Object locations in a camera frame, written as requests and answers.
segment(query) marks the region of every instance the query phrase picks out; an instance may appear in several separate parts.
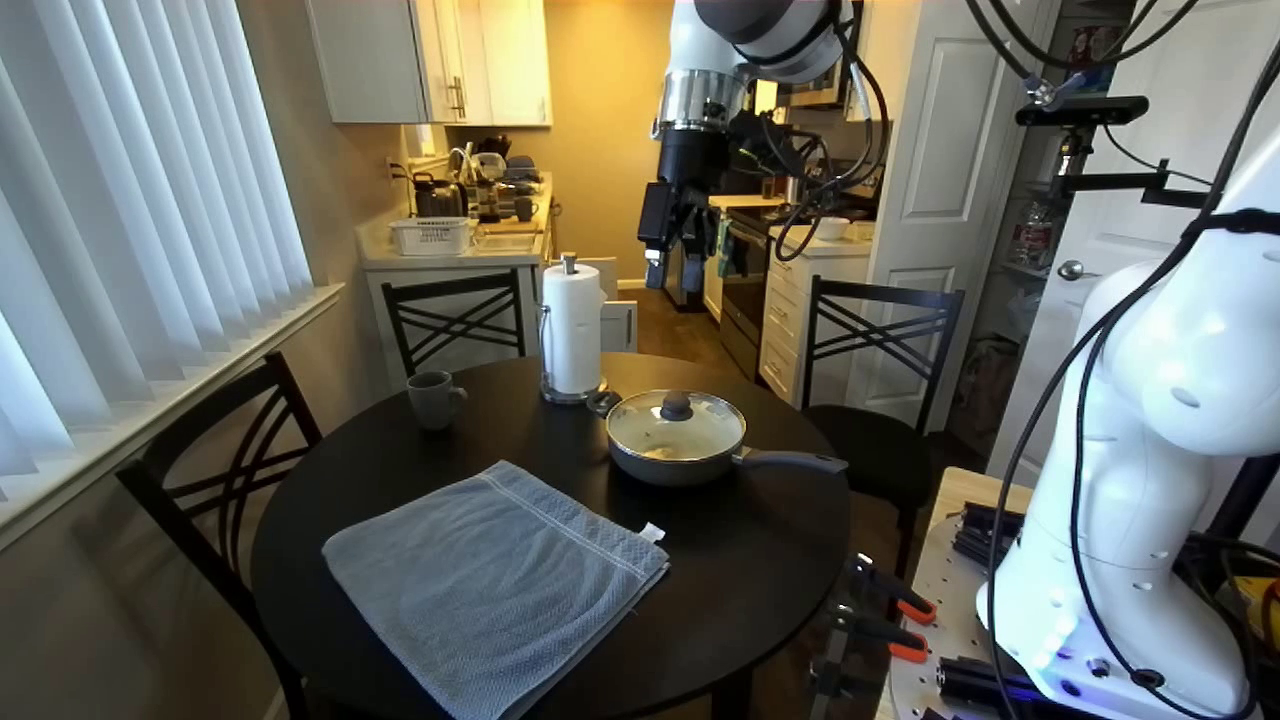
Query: pan handle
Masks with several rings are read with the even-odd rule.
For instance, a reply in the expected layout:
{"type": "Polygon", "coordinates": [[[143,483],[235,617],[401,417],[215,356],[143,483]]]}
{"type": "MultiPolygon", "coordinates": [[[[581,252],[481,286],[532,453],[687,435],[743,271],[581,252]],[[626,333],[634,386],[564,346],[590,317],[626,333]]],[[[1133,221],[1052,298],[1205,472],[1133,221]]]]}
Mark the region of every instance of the pan handle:
{"type": "Polygon", "coordinates": [[[816,472],[833,472],[833,475],[844,475],[844,467],[848,467],[839,457],[783,453],[783,447],[741,447],[732,457],[732,463],[736,467],[783,463],[783,467],[816,467],[816,472]]]}

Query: gray cloth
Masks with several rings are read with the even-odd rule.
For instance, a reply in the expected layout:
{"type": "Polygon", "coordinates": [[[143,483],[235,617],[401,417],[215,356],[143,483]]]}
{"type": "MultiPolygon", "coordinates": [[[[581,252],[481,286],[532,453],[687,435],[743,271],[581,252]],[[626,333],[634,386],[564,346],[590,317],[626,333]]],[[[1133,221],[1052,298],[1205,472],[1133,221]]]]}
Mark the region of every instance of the gray cloth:
{"type": "Polygon", "coordinates": [[[325,538],[376,636],[459,720],[523,715],[669,571],[669,551],[517,463],[325,538]]]}

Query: paper towel holder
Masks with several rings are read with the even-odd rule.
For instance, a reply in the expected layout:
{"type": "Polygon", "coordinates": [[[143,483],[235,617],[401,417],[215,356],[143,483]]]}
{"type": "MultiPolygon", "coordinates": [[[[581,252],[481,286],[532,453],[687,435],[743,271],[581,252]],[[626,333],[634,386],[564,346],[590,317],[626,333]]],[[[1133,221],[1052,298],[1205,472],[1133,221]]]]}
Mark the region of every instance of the paper towel holder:
{"type": "MultiPolygon", "coordinates": [[[[564,275],[574,275],[574,252],[561,252],[561,266],[564,275]]],[[[581,405],[587,410],[607,410],[617,405],[617,390],[607,386],[607,378],[600,376],[596,386],[584,386],[584,390],[555,390],[551,386],[551,376],[543,371],[543,405],[581,405]]]]}

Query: window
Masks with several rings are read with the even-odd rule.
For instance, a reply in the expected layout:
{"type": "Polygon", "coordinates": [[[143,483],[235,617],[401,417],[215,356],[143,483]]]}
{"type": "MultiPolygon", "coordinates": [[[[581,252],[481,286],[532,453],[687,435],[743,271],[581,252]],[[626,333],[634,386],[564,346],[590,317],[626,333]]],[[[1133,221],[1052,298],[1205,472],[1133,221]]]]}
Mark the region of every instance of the window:
{"type": "Polygon", "coordinates": [[[312,298],[235,0],[0,2],[0,522],[312,298]]]}

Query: frying pan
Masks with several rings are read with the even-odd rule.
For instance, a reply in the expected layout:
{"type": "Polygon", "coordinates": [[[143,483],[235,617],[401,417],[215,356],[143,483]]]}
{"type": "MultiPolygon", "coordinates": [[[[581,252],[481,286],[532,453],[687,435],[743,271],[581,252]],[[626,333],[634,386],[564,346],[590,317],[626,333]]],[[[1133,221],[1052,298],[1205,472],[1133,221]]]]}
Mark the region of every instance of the frying pan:
{"type": "Polygon", "coordinates": [[[607,457],[638,483],[696,487],[732,467],[789,463],[844,472],[839,457],[748,447],[748,419],[723,395],[651,386],[602,417],[607,457]]]}

